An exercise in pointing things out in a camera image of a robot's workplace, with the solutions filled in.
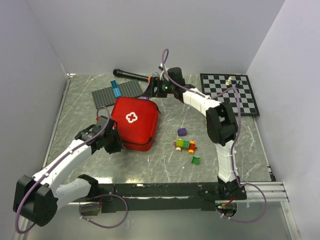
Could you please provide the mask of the red medicine kit case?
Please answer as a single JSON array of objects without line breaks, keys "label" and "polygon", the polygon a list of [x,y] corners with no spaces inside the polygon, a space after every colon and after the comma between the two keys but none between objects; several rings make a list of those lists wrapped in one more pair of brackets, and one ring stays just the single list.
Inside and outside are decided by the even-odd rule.
[{"label": "red medicine kit case", "polygon": [[116,100],[111,116],[124,147],[128,150],[147,152],[156,136],[159,108],[146,99],[120,97]]}]

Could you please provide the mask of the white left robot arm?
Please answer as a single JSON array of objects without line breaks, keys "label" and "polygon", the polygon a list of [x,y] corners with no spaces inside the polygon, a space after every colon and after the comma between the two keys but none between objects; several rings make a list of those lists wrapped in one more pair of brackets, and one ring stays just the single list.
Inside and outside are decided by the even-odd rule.
[{"label": "white left robot arm", "polygon": [[82,174],[64,184],[69,174],[96,151],[105,149],[109,154],[123,147],[117,122],[98,116],[96,123],[79,131],[74,140],[54,161],[32,177],[22,176],[16,183],[13,211],[34,224],[43,227],[63,206],[74,200],[95,200],[99,195],[98,180]]}]

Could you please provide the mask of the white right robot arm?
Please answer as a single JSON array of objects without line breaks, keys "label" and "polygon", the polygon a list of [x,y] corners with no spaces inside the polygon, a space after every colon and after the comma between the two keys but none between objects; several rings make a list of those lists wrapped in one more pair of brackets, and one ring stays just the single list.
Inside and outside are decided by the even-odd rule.
[{"label": "white right robot arm", "polygon": [[160,74],[149,78],[150,96],[166,98],[172,94],[177,100],[187,104],[206,118],[209,139],[215,144],[218,159],[218,193],[223,199],[230,199],[239,187],[239,174],[235,165],[235,142],[239,137],[238,126],[230,103],[214,100],[195,86],[186,84],[179,67],[159,66]]}]

